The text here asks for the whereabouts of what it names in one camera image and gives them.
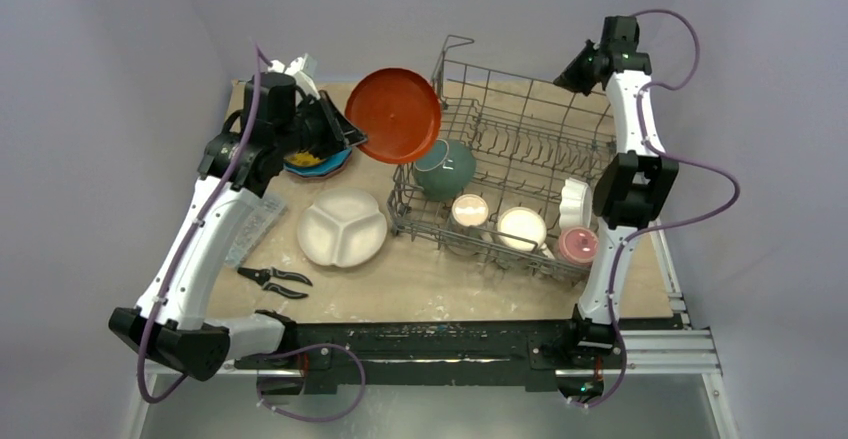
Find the teal bowl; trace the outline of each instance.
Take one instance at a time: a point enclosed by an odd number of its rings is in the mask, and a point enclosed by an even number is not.
[[[430,201],[449,201],[474,177],[477,160],[471,149],[454,139],[438,139],[427,154],[412,164],[412,177]]]

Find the orange plate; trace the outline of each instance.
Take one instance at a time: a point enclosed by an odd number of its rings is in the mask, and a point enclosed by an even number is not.
[[[380,69],[356,85],[345,116],[368,135],[359,146],[380,162],[406,164],[433,147],[442,125],[439,98],[430,84],[406,69]]]

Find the dish rack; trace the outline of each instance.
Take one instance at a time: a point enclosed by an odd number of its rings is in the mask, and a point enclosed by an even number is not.
[[[574,177],[594,188],[615,153],[609,103],[600,92],[575,95],[550,82],[448,58],[452,49],[473,43],[471,38],[449,35],[431,84],[443,108],[440,137],[463,142],[477,160],[474,178],[462,193],[486,200],[490,215],[485,228],[494,240],[449,230],[450,202],[428,201],[412,178],[411,164],[394,172],[387,202],[392,233],[429,239],[440,248],[469,248],[477,252],[478,262],[529,269],[575,283],[588,275],[589,267],[549,259],[535,243],[531,252],[504,246],[495,225],[501,212],[529,207],[545,219],[546,242],[555,250],[565,179]]]

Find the white wall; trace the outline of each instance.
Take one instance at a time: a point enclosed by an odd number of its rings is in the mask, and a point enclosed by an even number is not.
[[[109,314],[177,231],[227,77],[189,0],[0,0],[0,24],[0,437],[119,437]]]
[[[673,0],[194,0],[234,76],[250,74],[252,34],[276,57],[309,52],[319,80],[358,80],[381,67],[429,77],[445,36],[477,39],[462,58],[552,79],[600,36],[604,16]],[[646,21],[644,39],[659,21]]]
[[[712,327],[742,437],[845,437],[848,356],[848,0],[677,0],[703,42],[702,67],[654,110],[672,151],[730,168],[738,205],[671,232],[693,318]],[[667,21],[657,76],[689,67]],[[681,171],[664,215],[691,217],[729,195]]]

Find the pliers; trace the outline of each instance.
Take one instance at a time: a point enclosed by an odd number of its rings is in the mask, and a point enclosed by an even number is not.
[[[292,291],[291,289],[286,289],[285,287],[279,284],[271,282],[271,278],[282,279],[286,281],[295,281],[301,284],[306,284],[310,287],[312,286],[312,281],[310,281],[303,274],[299,274],[297,272],[281,271],[276,267],[269,267],[267,269],[248,269],[246,267],[239,267],[237,269],[237,272],[240,275],[262,286],[263,291],[276,292],[277,294],[283,297],[288,297],[289,299],[303,299],[304,297],[308,297],[309,294],[305,292],[297,292]]]

